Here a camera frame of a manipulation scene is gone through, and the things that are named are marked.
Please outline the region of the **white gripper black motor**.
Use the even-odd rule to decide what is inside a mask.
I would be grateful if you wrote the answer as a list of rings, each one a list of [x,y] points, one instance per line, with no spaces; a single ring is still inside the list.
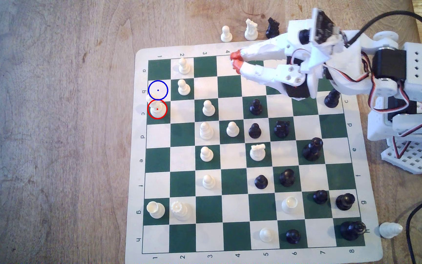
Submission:
[[[232,52],[233,68],[249,81],[281,87],[296,100],[315,98],[322,66],[344,49],[347,37],[330,19],[290,20],[287,33]],[[244,61],[282,60],[276,69]]]

